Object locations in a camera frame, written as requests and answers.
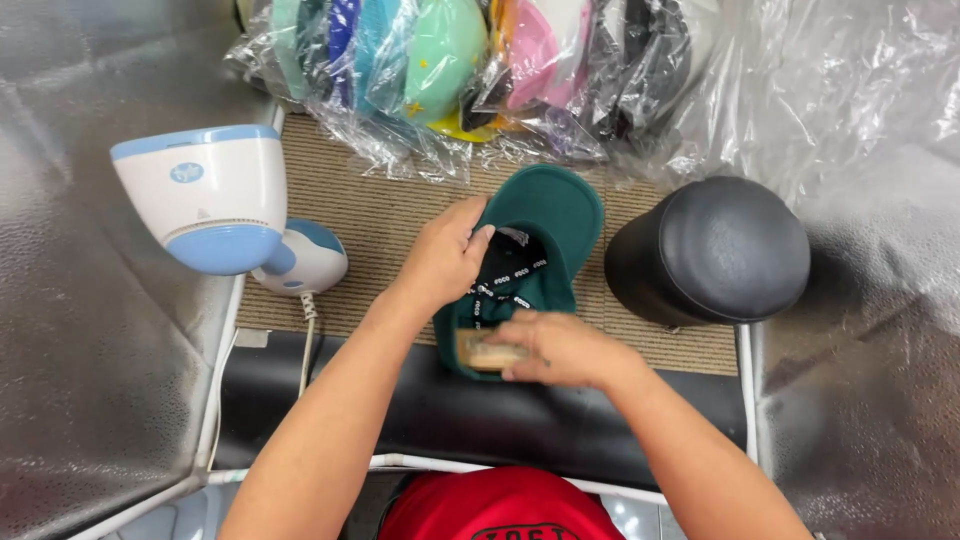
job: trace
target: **white metal frame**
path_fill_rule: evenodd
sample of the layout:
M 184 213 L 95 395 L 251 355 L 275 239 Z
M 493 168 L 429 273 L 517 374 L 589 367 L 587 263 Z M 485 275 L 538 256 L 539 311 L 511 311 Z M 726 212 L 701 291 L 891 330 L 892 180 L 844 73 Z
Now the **white metal frame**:
M 280 108 L 276 108 L 273 126 L 277 132 L 282 132 L 285 114 Z M 215 449 L 215 437 L 217 425 L 220 417 L 220 381 L 223 377 L 224 366 L 227 364 L 230 350 L 236 339 L 236 315 L 240 307 L 240 298 L 243 296 L 244 283 L 246 275 L 237 276 L 233 282 L 233 290 L 227 307 L 227 318 L 224 323 L 223 334 L 220 339 L 220 347 L 217 351 L 217 358 L 213 369 L 213 379 L 210 384 L 210 392 L 206 400 L 204 410 L 204 421 L 201 427 L 200 441 L 197 450 L 197 456 L 194 460 L 193 474 L 183 481 L 177 483 L 151 498 L 135 504 L 126 510 L 111 516 L 99 524 L 88 528 L 87 530 L 73 536 L 71 540 L 98 540 L 120 527 L 132 522 L 170 501 L 186 496 L 205 485 L 224 484 L 242 481 L 247 475 L 247 469 L 239 471 L 218 471 L 208 473 L 209 463 Z M 748 325 L 737 327 L 737 359 L 739 363 L 740 379 L 743 390 L 744 407 L 747 415 L 747 456 L 756 463 L 756 409 L 754 398 L 754 355 L 752 329 Z M 370 460 L 370 468 L 378 469 L 383 467 L 407 468 L 407 469 L 426 469 L 430 471 L 441 471 L 450 473 L 468 473 L 489 469 L 484 465 L 474 465 L 470 463 L 461 463 L 457 461 L 446 461 L 444 459 L 433 459 L 430 457 L 418 457 L 405 454 L 381 454 L 375 455 Z M 644 503 L 653 503 L 666 505 L 666 498 L 660 493 L 621 487 L 600 482 L 593 482 L 579 479 L 566 479 L 588 493 L 599 495 L 617 495 L 628 499 L 634 499 Z

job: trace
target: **black leather cylinder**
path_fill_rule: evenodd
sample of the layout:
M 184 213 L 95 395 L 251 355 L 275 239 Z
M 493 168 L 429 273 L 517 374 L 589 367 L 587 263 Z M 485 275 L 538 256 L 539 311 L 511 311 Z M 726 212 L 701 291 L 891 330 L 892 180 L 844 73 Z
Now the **black leather cylinder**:
M 767 319 L 803 294 L 810 246 L 800 220 L 755 182 L 686 185 L 625 225 L 604 260 L 613 295 L 665 326 Z

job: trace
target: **person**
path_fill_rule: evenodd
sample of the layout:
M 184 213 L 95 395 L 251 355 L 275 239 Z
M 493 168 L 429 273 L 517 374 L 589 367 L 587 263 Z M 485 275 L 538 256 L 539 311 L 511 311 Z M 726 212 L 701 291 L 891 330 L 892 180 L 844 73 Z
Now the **person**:
M 472 197 L 423 226 L 395 281 L 290 410 L 257 457 L 222 540 L 334 540 L 367 474 L 414 338 L 467 293 L 492 226 Z M 575 316 L 519 310 L 494 341 L 530 357 L 507 381 L 589 386 L 626 418 L 690 540 L 810 538 L 758 467 L 649 368 L 638 352 Z M 416 478 L 379 540 L 622 540 L 602 506 L 572 484 L 523 467 Z

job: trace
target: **forearm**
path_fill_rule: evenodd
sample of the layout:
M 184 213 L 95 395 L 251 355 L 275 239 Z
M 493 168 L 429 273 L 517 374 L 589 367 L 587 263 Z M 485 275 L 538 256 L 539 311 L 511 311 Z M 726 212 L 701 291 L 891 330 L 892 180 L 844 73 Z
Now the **forearm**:
M 809 539 L 774 483 L 639 357 L 607 388 L 690 540 Z
M 403 359 L 427 316 L 388 290 L 257 457 L 221 538 L 333 540 L 367 474 Z

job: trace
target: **brown carpet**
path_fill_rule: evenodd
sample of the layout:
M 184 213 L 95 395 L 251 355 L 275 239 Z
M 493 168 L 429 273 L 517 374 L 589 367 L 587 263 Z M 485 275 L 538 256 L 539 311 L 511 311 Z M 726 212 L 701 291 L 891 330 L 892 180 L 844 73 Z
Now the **brown carpet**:
M 352 152 L 317 135 L 307 116 L 290 115 L 283 130 L 287 165 L 288 213 L 316 220 L 334 231 L 350 258 L 350 270 L 339 285 L 318 299 L 321 332 L 349 335 L 373 298 L 391 281 L 420 226 L 452 202 L 479 193 L 494 193 L 514 170 L 474 166 L 468 187 L 389 181 L 349 174 Z M 619 190 L 602 173 L 584 175 L 604 201 L 607 216 L 593 255 L 574 282 L 578 315 L 609 335 L 636 347 L 657 368 L 736 374 L 733 330 L 729 327 L 682 329 L 670 334 L 627 311 L 611 294 L 603 275 L 607 241 L 624 224 L 652 208 L 662 197 L 649 184 Z M 248 277 L 237 314 L 237 326 L 265 330 L 305 331 L 300 301 L 267 291 Z M 434 343 L 433 328 L 423 329 L 419 343 Z

